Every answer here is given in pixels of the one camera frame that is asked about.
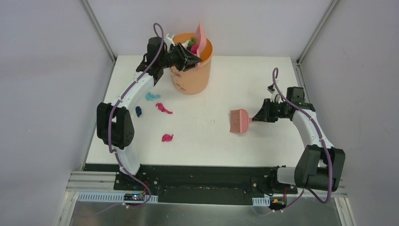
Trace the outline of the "aluminium frame post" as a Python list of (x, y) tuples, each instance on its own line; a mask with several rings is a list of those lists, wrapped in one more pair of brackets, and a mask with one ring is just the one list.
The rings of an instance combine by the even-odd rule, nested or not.
[(95, 33), (97, 34), (108, 57), (110, 58), (112, 63), (115, 64), (117, 56), (115, 55), (114, 51), (112, 50), (112, 47), (110, 46), (110, 43), (109, 43), (108, 39), (106, 38), (106, 35), (95, 15), (94, 10), (92, 9), (89, 1), (88, 0), (80, 0), (80, 4), (81, 4), (83, 10), (85, 11), (85, 14), (88, 17), (88, 20), (91, 23)]
[(300, 56), (296, 60), (297, 65), (300, 66), (308, 53), (310, 52), (313, 44), (316, 42), (318, 36), (320, 35), (321, 31), (323, 30), (324, 26), (327, 24), (329, 18), (333, 14), (335, 8), (337, 5), (340, 3), (340, 0), (331, 0), (329, 2), (329, 5), (327, 6), (325, 12), (323, 13), (321, 19), (319, 20), (318, 24), (316, 25), (316, 28), (314, 29), (313, 33), (311, 34), (309, 40), (307, 41), (305, 47), (303, 48)]

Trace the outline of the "left aluminium frame post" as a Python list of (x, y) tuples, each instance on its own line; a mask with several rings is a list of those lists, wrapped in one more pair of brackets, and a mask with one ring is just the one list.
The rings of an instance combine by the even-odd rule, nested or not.
[(112, 50), (112, 47), (110, 46), (110, 43), (109, 43), (108, 39), (106, 38), (106, 35), (95, 15), (94, 10), (92, 9), (89, 1), (88, 0), (80, 0), (80, 4), (81, 4), (83, 10), (85, 11), (85, 14), (88, 17), (88, 20), (91, 23), (95, 33), (97, 34), (108, 57), (110, 58), (112, 63), (115, 64), (117, 56), (115, 55), (114, 51)]

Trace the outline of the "dark blue paper scrap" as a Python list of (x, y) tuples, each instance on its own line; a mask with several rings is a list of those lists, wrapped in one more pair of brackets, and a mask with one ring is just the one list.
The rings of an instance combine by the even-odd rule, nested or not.
[(139, 118), (142, 115), (141, 107), (140, 106), (136, 106), (135, 107), (135, 112), (136, 112), (137, 117)]

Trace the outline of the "orange plastic bucket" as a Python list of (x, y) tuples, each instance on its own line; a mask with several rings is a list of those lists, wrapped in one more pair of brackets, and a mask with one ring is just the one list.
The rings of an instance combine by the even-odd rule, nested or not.
[(184, 94), (198, 94), (203, 91), (209, 81), (211, 62), (213, 57), (213, 45), (207, 39), (206, 47), (200, 55), (203, 60), (200, 66), (186, 72), (179, 71), (175, 67), (170, 68), (170, 74), (175, 88)]

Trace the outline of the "right controller circuit board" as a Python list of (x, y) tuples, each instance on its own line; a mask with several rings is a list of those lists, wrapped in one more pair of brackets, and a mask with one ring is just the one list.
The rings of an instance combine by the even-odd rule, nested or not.
[(281, 210), (286, 208), (287, 198), (286, 197), (271, 197), (269, 208), (271, 210)]

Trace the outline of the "aluminium front rail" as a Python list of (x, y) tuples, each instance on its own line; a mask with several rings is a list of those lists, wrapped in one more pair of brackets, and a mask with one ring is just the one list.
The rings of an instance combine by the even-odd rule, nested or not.
[[(114, 190), (116, 172), (97, 172), (97, 171), (73, 171), (70, 174), (66, 191), (68, 192), (133, 192), (132, 188), (127, 190)], [(315, 190), (320, 198), (327, 196), (327, 192)], [(338, 189), (331, 194), (332, 198), (348, 198), (344, 181), (340, 181)]]

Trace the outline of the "left controller circuit board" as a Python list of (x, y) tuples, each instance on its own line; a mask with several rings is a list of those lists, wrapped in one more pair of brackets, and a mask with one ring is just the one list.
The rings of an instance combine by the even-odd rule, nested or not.
[(139, 203), (145, 201), (145, 194), (141, 193), (126, 193), (123, 196), (123, 200), (126, 203)]

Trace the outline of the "white paper scrap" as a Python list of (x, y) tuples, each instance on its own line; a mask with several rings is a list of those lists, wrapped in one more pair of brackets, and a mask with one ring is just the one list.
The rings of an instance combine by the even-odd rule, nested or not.
[(190, 40), (187, 40), (182, 45), (183, 45), (184, 48), (187, 48), (189, 46), (189, 43), (190, 43)]

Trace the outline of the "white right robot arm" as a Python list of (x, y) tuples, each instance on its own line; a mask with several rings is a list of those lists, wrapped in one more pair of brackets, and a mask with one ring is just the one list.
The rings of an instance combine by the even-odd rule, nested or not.
[(293, 185), (335, 192), (344, 166), (344, 150), (334, 147), (325, 137), (313, 104), (305, 101), (303, 88), (289, 87), (286, 98), (283, 102), (266, 98), (253, 118), (253, 121), (262, 122), (290, 119), (304, 145), (304, 151), (295, 167), (277, 166), (271, 169), (267, 179), (268, 189), (279, 193), (286, 185)]

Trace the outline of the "controller circuit board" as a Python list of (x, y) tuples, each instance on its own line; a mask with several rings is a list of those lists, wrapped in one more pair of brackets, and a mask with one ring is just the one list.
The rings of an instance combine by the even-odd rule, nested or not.
[(126, 203), (139, 203), (145, 201), (145, 194), (141, 193), (126, 193), (123, 196), (123, 200)]
[(271, 210), (281, 210), (286, 208), (287, 198), (286, 197), (271, 197), (269, 208)]

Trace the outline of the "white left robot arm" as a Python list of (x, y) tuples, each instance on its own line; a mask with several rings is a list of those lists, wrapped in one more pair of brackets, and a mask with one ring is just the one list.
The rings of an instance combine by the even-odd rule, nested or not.
[(140, 168), (134, 157), (132, 141), (135, 129), (131, 114), (140, 100), (157, 84), (164, 69), (175, 67), (188, 71), (201, 62), (201, 58), (189, 51), (183, 44), (165, 38), (152, 37), (148, 40), (147, 52), (136, 68), (130, 84), (111, 102), (101, 102), (96, 110), (96, 134), (109, 152), (116, 155), (121, 172), (127, 174), (125, 183), (131, 190), (143, 186), (143, 177), (137, 174)]

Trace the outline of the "pink plastic dustpan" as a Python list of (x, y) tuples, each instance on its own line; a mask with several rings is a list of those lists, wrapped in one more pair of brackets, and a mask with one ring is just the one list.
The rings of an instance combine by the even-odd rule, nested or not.
[(205, 35), (205, 32), (204, 32), (201, 22), (199, 22), (199, 25), (196, 29), (194, 38), (196, 40), (195, 45), (198, 45), (198, 47), (199, 47), (198, 54), (196, 56), (200, 57), (206, 47), (206, 44), (207, 44), (207, 38), (206, 38), (206, 35)]

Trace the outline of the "teal paper scrap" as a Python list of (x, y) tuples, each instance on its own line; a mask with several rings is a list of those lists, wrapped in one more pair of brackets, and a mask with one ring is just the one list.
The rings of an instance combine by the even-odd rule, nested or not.
[(153, 101), (153, 100), (159, 99), (159, 98), (161, 98), (160, 94), (153, 94), (151, 92), (147, 92), (145, 95), (146, 101)]

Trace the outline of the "pink hand brush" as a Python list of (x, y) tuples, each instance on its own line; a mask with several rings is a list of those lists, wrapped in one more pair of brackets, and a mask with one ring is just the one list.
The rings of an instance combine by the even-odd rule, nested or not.
[(252, 118), (245, 109), (230, 111), (230, 132), (234, 134), (246, 133), (249, 129)]

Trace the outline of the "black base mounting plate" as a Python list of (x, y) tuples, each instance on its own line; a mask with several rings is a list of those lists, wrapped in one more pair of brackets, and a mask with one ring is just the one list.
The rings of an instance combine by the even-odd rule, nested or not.
[(142, 165), (138, 181), (118, 172), (113, 188), (143, 191), (163, 203), (252, 205), (253, 198), (264, 195), (298, 194), (297, 188), (284, 186), (271, 175), (272, 167), (210, 167)]

